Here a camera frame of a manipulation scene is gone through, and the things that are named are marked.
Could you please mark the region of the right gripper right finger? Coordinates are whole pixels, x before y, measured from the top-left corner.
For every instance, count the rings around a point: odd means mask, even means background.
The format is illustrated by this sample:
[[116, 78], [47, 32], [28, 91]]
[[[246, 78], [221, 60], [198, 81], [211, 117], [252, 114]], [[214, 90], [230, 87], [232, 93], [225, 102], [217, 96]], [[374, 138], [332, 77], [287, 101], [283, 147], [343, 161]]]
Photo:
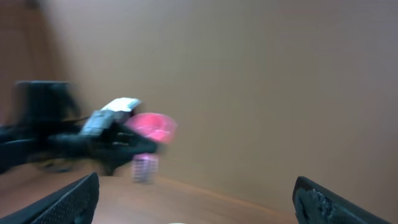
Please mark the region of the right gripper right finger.
[[297, 177], [292, 201], [299, 224], [389, 224], [304, 176]]

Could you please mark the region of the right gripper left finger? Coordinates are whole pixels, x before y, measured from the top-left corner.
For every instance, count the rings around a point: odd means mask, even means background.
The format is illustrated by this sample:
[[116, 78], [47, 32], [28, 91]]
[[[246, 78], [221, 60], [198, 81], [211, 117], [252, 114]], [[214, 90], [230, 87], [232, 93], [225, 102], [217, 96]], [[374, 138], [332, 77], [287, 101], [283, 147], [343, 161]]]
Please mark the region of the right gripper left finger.
[[96, 172], [1, 218], [1, 224], [91, 224], [100, 195]]

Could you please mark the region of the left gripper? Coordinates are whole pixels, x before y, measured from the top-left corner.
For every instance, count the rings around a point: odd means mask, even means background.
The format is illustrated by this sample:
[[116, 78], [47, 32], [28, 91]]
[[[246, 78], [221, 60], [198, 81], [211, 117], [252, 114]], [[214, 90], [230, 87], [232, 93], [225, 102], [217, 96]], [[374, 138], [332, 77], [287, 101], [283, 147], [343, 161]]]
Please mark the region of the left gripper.
[[158, 144], [127, 126], [111, 122], [100, 128], [81, 128], [78, 133], [60, 133], [47, 138], [54, 159], [91, 159], [101, 173], [113, 176], [116, 169], [139, 154], [154, 154]]

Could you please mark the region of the pink plastic measuring scoop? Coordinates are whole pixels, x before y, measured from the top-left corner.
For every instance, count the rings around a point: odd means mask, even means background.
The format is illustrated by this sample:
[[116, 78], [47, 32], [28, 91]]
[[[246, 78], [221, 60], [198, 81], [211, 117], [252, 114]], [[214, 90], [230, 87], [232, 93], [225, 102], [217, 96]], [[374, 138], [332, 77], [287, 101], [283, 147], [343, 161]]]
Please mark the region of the pink plastic measuring scoop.
[[[160, 149], [168, 144], [177, 129], [177, 122], [165, 114], [140, 113], [129, 118], [125, 125], [141, 136], [154, 141]], [[159, 166], [159, 152], [145, 152], [132, 159], [132, 178], [135, 183], [152, 182]]]

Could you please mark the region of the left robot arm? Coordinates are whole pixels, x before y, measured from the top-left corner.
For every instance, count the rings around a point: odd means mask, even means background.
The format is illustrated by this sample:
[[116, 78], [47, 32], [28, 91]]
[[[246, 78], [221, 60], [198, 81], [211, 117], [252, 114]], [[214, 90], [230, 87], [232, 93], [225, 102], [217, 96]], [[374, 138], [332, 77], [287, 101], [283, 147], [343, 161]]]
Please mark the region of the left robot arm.
[[155, 141], [131, 130], [114, 110], [81, 118], [69, 83], [20, 81], [16, 122], [1, 127], [1, 173], [24, 164], [44, 172], [68, 172], [79, 160], [99, 163], [105, 176], [140, 154], [158, 151]]

